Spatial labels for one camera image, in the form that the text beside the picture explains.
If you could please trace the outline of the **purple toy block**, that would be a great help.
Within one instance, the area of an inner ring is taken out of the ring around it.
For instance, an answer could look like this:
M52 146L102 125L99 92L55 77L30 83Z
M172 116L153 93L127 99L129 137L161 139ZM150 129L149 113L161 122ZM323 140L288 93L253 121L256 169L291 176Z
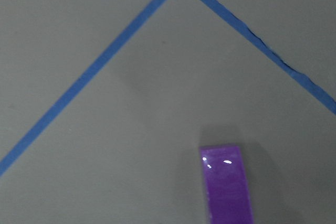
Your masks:
M240 148L201 147L203 177L210 223L254 223Z

